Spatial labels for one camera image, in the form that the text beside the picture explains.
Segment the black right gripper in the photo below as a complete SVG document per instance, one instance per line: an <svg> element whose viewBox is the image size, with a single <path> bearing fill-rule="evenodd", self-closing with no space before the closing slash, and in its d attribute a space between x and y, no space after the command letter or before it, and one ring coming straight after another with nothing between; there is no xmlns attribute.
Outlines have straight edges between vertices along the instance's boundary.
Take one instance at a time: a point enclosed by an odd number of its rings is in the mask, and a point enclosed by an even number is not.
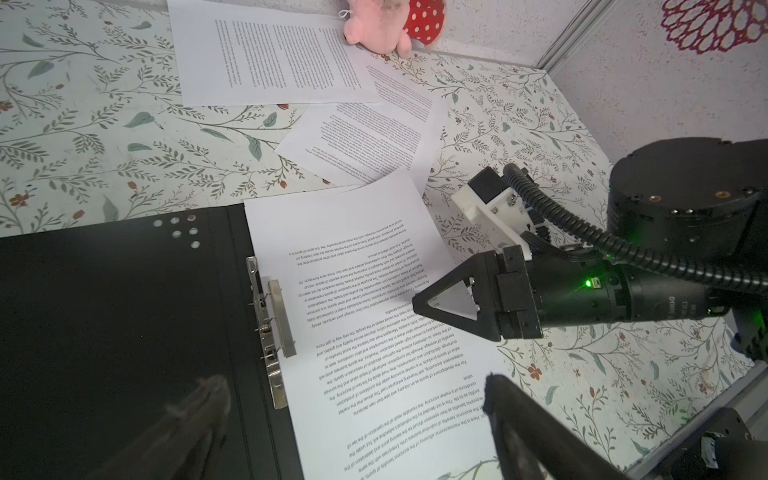
<svg viewBox="0 0 768 480"><path fill-rule="evenodd" d="M413 311L477 337L538 339L545 328L630 318L622 268L602 259L571 261L539 254L530 261L507 248L482 252L412 298Z"/></svg>

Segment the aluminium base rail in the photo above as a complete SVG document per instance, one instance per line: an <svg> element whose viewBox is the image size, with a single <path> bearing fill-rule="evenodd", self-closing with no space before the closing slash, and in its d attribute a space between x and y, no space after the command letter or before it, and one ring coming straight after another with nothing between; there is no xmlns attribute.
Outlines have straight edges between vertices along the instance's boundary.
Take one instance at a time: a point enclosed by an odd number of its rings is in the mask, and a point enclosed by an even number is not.
<svg viewBox="0 0 768 480"><path fill-rule="evenodd" d="M626 472L631 479L685 478L691 466L695 477L714 464L716 448L752 449L767 439L767 364L759 361L672 437Z"/></svg>

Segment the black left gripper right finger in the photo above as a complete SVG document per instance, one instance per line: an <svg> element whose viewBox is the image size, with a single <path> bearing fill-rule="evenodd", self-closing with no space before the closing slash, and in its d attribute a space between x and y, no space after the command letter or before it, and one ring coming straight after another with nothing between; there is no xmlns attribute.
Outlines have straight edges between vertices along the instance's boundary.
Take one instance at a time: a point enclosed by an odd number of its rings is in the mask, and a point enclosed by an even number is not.
<svg viewBox="0 0 768 480"><path fill-rule="evenodd" d="M624 479L503 375L486 377L483 412L489 419L504 479Z"/></svg>

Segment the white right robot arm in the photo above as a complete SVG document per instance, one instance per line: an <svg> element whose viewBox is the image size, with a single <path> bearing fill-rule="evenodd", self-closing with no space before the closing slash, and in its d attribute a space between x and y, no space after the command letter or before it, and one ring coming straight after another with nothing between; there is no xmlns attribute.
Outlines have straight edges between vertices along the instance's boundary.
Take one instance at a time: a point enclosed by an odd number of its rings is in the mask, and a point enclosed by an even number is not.
<svg viewBox="0 0 768 480"><path fill-rule="evenodd" d="M509 244L471 256L417 293L417 314L491 341L732 314L733 348L766 358L765 140L685 137L632 152L610 173L602 228L512 163L483 169L457 201Z"/></svg>

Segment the white printed paper sheet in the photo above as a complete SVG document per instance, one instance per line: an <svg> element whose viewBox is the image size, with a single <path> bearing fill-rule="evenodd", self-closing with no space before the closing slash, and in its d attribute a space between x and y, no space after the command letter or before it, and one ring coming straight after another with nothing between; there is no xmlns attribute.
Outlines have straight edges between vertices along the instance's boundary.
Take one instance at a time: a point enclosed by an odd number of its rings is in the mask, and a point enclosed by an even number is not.
<svg viewBox="0 0 768 480"><path fill-rule="evenodd" d="M413 311L448 273L410 175L245 202L259 273L283 308L279 365L308 479L497 479L493 343Z"/></svg>
<svg viewBox="0 0 768 480"><path fill-rule="evenodd" d="M276 153L336 186L369 184L404 169L423 192L448 103L392 60L374 56L366 67L379 103L311 105Z"/></svg>
<svg viewBox="0 0 768 480"><path fill-rule="evenodd" d="M339 19L211 1L168 10L187 107L381 100Z"/></svg>

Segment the metal folder clip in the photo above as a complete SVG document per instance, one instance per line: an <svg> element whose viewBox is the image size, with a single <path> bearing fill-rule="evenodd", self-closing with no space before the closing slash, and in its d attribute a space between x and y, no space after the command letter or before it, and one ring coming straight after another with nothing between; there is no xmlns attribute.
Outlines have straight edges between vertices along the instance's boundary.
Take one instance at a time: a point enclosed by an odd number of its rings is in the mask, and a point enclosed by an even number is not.
<svg viewBox="0 0 768 480"><path fill-rule="evenodd" d="M278 280L263 280L255 256L245 259L251 285L252 302L256 316L255 333L262 349L267 384L273 407L288 407L288 399L280 364L280 354L285 358L296 355L296 346L287 315L282 288Z"/></svg>

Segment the teal folder with black inside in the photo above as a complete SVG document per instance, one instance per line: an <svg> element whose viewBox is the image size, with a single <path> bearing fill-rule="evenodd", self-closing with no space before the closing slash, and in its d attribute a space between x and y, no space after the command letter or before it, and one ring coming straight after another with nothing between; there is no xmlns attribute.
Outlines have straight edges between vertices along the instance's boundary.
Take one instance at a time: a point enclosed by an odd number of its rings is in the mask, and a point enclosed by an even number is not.
<svg viewBox="0 0 768 480"><path fill-rule="evenodd" d="M1 475L82 479L205 379L230 410L217 479L299 479L273 404L240 205L1 241Z"/></svg>

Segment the pink plush pig toy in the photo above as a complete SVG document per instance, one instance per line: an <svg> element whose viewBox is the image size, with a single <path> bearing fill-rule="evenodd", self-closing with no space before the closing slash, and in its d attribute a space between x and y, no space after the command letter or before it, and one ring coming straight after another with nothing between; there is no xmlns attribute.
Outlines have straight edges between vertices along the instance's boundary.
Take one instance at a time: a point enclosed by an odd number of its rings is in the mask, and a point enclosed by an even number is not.
<svg viewBox="0 0 768 480"><path fill-rule="evenodd" d="M416 42L431 51L445 25L443 0L350 0L338 16L345 20L343 34L351 45L369 51L409 57Z"/></svg>

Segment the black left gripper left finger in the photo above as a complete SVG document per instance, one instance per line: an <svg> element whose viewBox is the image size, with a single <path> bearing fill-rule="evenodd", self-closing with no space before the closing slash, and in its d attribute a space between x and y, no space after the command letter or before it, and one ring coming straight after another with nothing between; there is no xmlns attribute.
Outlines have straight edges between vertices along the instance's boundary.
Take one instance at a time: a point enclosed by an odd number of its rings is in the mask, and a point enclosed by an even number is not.
<svg viewBox="0 0 768 480"><path fill-rule="evenodd" d="M227 438L231 392L223 376L197 388L89 479L212 479Z"/></svg>

